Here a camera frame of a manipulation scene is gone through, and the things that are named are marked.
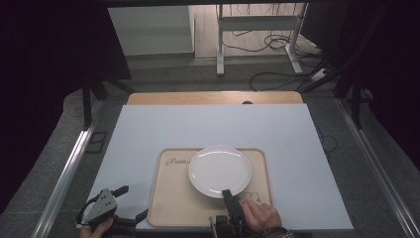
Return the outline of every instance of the wrist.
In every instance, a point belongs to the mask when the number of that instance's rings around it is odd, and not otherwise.
[[[266,236],[267,238],[295,238],[291,230],[287,230],[282,226],[267,230],[266,233],[271,233]]]

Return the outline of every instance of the human hand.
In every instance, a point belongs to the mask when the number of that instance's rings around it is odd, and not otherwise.
[[[242,200],[240,204],[244,210],[247,225],[252,230],[264,232],[282,225],[280,215],[274,207],[265,203],[258,205],[252,200]]]
[[[83,226],[80,229],[80,238],[101,238],[102,235],[112,226],[114,220],[112,217],[106,219],[98,225],[96,230],[92,233],[90,226]]]

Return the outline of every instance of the cable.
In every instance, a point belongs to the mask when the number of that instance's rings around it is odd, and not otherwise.
[[[338,145],[339,145],[339,142],[337,141],[337,139],[335,138],[335,137],[333,137],[333,136],[331,136],[331,135],[324,135],[323,133],[322,133],[322,131],[321,131],[321,129],[320,129],[320,127],[318,126],[318,124],[316,123],[316,121],[313,119],[313,116],[312,116],[312,113],[310,113],[311,114],[311,117],[312,117],[312,121],[314,122],[314,125],[315,125],[315,129],[316,129],[316,131],[317,131],[317,133],[318,133],[318,137],[319,137],[319,139],[321,140],[320,142],[321,142],[321,146],[322,146],[322,149],[324,150],[324,152],[325,152],[325,156],[327,157],[327,161],[328,161],[328,163],[330,163],[330,161],[331,161],[331,153],[333,152],[333,151],[335,151],[336,149],[337,149],[337,147],[338,147]],[[326,148],[324,148],[324,142],[325,142],[325,138],[331,138],[331,139],[333,139],[333,141],[334,141],[334,146],[333,146],[333,148],[332,149],[330,149],[330,150],[327,150]]]
[[[296,6],[297,6],[297,3],[294,4],[293,14],[292,15],[294,15],[296,13]]]
[[[240,33],[240,34],[235,34],[235,33],[234,33],[234,31],[232,31],[232,35],[234,35],[235,37],[239,37],[239,36],[241,36],[241,35],[248,34],[248,33],[250,33],[250,32],[252,32],[252,31],[245,31],[245,32],[242,32],[242,33]]]
[[[91,198],[91,199],[89,199],[84,205],[83,205],[83,207],[80,209],[80,211],[79,211],[79,213],[77,214],[77,216],[76,216],[76,224],[80,224],[80,225],[82,225],[82,226],[86,226],[86,225],[89,225],[89,224],[87,224],[87,223],[82,223],[82,221],[83,221],[83,212],[84,212],[84,210],[91,204],[91,203],[93,203],[93,202],[96,202],[97,200],[98,200],[98,198],[99,198],[99,195],[100,194],[98,194],[98,195],[96,195],[95,197],[93,197],[93,198]]]
[[[241,10],[239,9],[239,4],[238,4],[238,12],[239,12],[239,14],[242,16],[242,12],[241,12]]]
[[[318,71],[319,69],[321,69],[323,67],[323,65],[325,64],[325,61],[323,59],[321,59],[311,70],[311,72],[307,73],[307,77],[305,79],[302,80],[302,82],[300,83],[300,85],[296,88],[297,92],[300,92],[300,88],[311,79],[311,77],[309,75],[312,75],[314,72]]]
[[[269,6],[268,10],[266,10],[265,14],[267,14],[269,12],[269,10],[273,8],[273,6],[274,6],[274,4],[271,3],[271,5]]]
[[[367,22],[372,15],[367,15],[364,17],[363,20],[360,22]],[[357,27],[348,37],[346,37],[343,41],[340,42],[340,45],[331,50],[330,52],[323,52],[322,56],[325,59],[331,59],[336,55],[345,52],[346,49],[353,49],[357,38],[366,30],[366,27],[359,26]]]
[[[322,56],[317,56],[317,55],[314,55],[314,56],[311,56],[311,55],[306,55],[306,56],[300,56],[300,57],[298,58],[299,63],[300,63],[300,64],[303,64],[303,65],[305,65],[305,66],[308,66],[308,67],[316,67],[316,66],[318,65],[318,63],[317,63],[316,65],[310,65],[310,64],[308,64],[307,62],[304,62],[304,61],[303,61],[303,59],[307,59],[307,58],[316,58],[316,59],[321,59],[321,60],[323,60],[323,57],[322,57]]]
[[[295,53],[298,55],[298,56],[306,56],[306,55],[318,55],[318,56],[321,56],[321,54],[313,54],[313,53],[307,53],[307,52],[305,52],[305,51],[303,51],[301,48],[300,48],[300,46],[297,44],[297,41],[296,41],[296,48],[294,49],[295,50]]]
[[[281,41],[285,42],[285,44],[282,44],[282,46],[280,46],[280,47],[274,47],[272,45],[272,43],[274,43],[274,42],[281,44]],[[288,38],[286,38],[285,36],[282,36],[282,35],[270,34],[270,35],[268,35],[264,38],[264,42],[265,42],[266,46],[269,46],[271,49],[278,51],[278,50],[281,50],[281,49],[285,48],[286,44],[290,43],[290,39],[288,39]]]
[[[225,46],[227,48],[237,49],[237,50],[241,50],[241,51],[244,51],[244,52],[261,52],[261,51],[263,51],[263,50],[265,50],[266,48],[269,47],[269,46],[265,46],[265,47],[263,47],[261,49],[258,49],[258,50],[249,50],[249,49],[240,48],[240,47],[228,46],[224,42],[222,42],[222,43],[223,43],[223,46]]]
[[[262,90],[257,90],[254,86],[253,86],[253,81],[254,81],[254,79],[256,78],[256,77],[258,77],[258,76],[260,76],[260,75],[264,75],[264,74],[274,74],[274,75],[282,75],[282,76],[296,76],[295,74],[294,75],[292,75],[292,74],[286,74],[286,73],[281,73],[281,72],[259,72],[259,73],[257,73],[257,74],[254,74],[249,80],[248,80],[248,85],[250,86],[250,88],[253,90],[253,91],[267,91],[267,90],[274,90],[274,89],[279,89],[279,88],[281,88],[281,87],[283,87],[283,86],[286,86],[286,85],[288,85],[288,84],[291,84],[291,83],[293,83],[293,82],[295,82],[295,81],[298,81],[298,80],[301,80],[303,77],[299,77],[299,78],[297,78],[297,79],[293,79],[293,80],[291,80],[291,81],[289,81],[289,82],[286,82],[286,83],[284,83],[284,84],[282,84],[282,85],[280,85],[280,86],[276,86],[276,87],[268,87],[268,88],[265,88],[265,89],[262,89]]]
[[[275,12],[275,15],[278,15],[278,11],[280,10],[280,4],[277,5],[277,11]]]

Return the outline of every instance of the dark background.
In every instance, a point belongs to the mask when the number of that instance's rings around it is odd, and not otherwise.
[[[420,4],[383,4],[387,10],[357,72],[373,96],[370,110],[420,170]],[[301,34],[323,51],[332,67],[339,67],[355,51],[376,7],[377,3],[310,3]]]
[[[81,88],[81,78],[100,81],[96,71],[131,77],[108,11],[99,3],[2,2],[0,56],[2,212],[49,140],[65,96]]]

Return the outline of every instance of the wooden edge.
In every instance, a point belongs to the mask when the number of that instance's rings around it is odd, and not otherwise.
[[[195,104],[303,103],[295,91],[201,91],[201,92],[136,92],[127,105],[195,105]]]

